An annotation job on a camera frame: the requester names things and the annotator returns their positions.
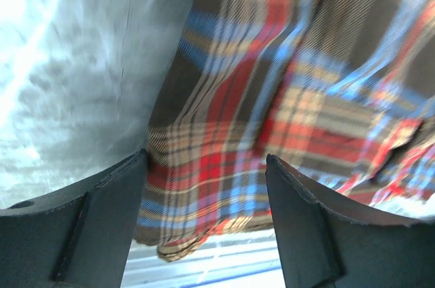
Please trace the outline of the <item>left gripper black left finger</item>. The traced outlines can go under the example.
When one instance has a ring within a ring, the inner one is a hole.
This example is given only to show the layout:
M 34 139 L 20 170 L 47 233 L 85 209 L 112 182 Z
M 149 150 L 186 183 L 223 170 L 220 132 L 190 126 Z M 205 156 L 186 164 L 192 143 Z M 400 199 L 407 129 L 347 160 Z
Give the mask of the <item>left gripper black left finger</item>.
M 141 150 L 1 210 L 1 286 L 119 287 L 146 173 Z

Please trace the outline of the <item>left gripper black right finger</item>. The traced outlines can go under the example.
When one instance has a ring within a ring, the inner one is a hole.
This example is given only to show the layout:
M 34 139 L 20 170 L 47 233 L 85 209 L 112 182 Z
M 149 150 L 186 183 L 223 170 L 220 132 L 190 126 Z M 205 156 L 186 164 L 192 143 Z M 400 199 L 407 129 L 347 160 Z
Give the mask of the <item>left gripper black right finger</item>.
M 356 202 L 266 159 L 266 185 L 287 287 L 433 287 L 434 220 Z

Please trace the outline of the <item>red plaid long sleeve shirt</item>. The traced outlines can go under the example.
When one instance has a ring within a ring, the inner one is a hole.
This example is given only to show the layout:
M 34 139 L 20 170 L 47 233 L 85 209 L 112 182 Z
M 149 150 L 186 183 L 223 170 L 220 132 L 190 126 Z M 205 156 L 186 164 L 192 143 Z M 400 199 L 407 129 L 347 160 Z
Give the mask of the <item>red plaid long sleeve shirt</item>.
M 134 239 L 165 261 L 269 229 L 266 157 L 358 202 L 434 193 L 434 0 L 193 0 Z

